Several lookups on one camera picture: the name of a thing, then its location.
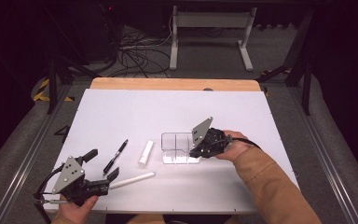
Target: jacket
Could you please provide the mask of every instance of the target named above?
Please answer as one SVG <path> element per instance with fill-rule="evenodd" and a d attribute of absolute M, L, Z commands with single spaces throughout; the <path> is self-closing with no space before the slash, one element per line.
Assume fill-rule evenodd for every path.
<path fill-rule="evenodd" d="M 251 191 L 255 206 L 267 223 L 321 223 L 297 186 L 278 163 L 257 147 L 250 147 L 233 162 L 243 183 Z M 58 214 L 53 223 L 71 223 Z M 129 224 L 165 223 L 159 214 L 138 215 Z M 236 216 L 226 224 L 240 223 Z"/>

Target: white metal stand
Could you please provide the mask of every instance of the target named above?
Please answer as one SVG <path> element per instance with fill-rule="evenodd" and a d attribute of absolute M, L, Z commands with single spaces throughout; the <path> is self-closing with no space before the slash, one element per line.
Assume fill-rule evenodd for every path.
<path fill-rule="evenodd" d="M 249 58 L 246 44 L 255 20 L 256 8 L 250 12 L 182 12 L 173 7 L 172 13 L 172 49 L 170 69 L 175 70 L 178 56 L 178 27 L 221 27 L 221 28 L 245 28 L 243 40 L 238 41 L 243 63 L 246 71 L 253 71 L 253 66 Z"/>

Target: tan jacket sleeve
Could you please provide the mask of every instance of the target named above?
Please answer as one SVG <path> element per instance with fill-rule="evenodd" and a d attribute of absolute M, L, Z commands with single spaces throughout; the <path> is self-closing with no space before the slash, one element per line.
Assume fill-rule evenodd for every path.
<path fill-rule="evenodd" d="M 251 147 L 234 166 L 267 223 L 321 223 L 297 186 L 264 151 Z"/>

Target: gray carpet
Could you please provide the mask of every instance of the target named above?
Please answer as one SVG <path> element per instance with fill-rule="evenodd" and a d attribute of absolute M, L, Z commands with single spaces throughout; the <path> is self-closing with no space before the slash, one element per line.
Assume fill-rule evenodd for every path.
<path fill-rule="evenodd" d="M 248 43 L 248 51 L 255 68 L 253 73 L 245 71 L 236 41 L 241 38 L 241 31 L 228 30 L 217 38 L 186 32 L 179 38 L 178 67 L 175 71 L 167 71 L 169 77 L 193 78 L 233 78 L 254 79 L 264 70 L 271 70 L 282 64 L 290 44 L 296 34 L 293 28 L 254 29 Z M 170 45 L 156 47 L 170 53 Z M 148 54 L 161 65 L 167 65 L 168 59 Z M 117 63 L 112 69 L 103 73 L 104 76 L 121 69 Z M 310 205 L 314 208 L 323 223 L 346 223 L 337 195 L 331 187 L 324 168 L 315 153 L 315 146 L 302 119 L 301 111 L 296 109 L 296 101 L 291 90 L 282 83 L 285 75 L 273 78 L 269 83 L 262 84 L 268 88 L 267 97 L 272 115 L 293 169 L 298 174 L 298 184 Z M 7 211 L 5 223 L 44 223 L 33 206 L 32 194 L 41 181 L 53 169 L 53 165 L 62 147 L 62 136 L 54 135 L 65 125 L 71 125 L 81 96 L 90 86 L 87 77 L 76 77 L 68 96 L 75 96 L 73 102 L 64 102 L 54 117 L 47 138 L 40 147 L 31 171 L 21 183 L 21 190 L 14 195 L 15 200 Z M 21 166 L 22 159 L 33 147 L 34 139 L 48 116 L 47 102 L 36 102 L 15 132 L 9 137 L 0 151 L 0 202 L 10 182 Z M 321 136 L 328 154 L 332 159 L 342 182 L 348 190 L 356 210 L 358 211 L 358 164 L 351 154 L 337 126 L 330 117 L 324 104 L 317 80 L 312 80 L 310 99 L 311 120 Z M 241 216 L 242 223 L 263 223 L 258 215 Z M 104 214 L 92 214 L 89 223 L 104 223 Z"/>

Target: white table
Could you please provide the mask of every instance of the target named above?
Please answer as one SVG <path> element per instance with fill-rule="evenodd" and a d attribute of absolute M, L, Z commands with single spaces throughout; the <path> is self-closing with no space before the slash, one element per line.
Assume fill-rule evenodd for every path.
<path fill-rule="evenodd" d="M 123 141 L 129 139 L 111 169 L 120 167 L 120 175 L 114 183 L 149 172 L 156 172 L 156 176 L 110 190 L 107 196 L 100 197 L 95 211 L 253 213 L 256 210 L 251 194 L 231 162 L 216 158 L 202 159 L 199 164 L 162 162 L 162 133 L 190 132 L 208 117 L 213 117 L 212 127 L 247 135 L 277 161 L 297 185 L 262 91 L 86 90 L 55 167 L 68 156 L 81 156 L 98 148 L 99 155 L 83 164 L 83 168 L 88 180 L 102 179 L 104 166 Z M 138 160 L 149 140 L 154 145 L 143 167 Z M 52 190 L 57 177 L 48 182 L 46 191 Z M 45 204 L 48 211 L 57 208 L 58 205 Z"/>

